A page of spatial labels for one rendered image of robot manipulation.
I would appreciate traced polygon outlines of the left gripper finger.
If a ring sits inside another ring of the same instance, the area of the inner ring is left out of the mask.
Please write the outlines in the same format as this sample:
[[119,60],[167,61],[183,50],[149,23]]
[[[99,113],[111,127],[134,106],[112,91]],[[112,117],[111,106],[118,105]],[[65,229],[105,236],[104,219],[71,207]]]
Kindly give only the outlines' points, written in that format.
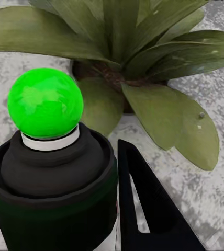
[[[137,147],[118,140],[121,251],[206,251]],[[138,230],[132,176],[150,233]]]

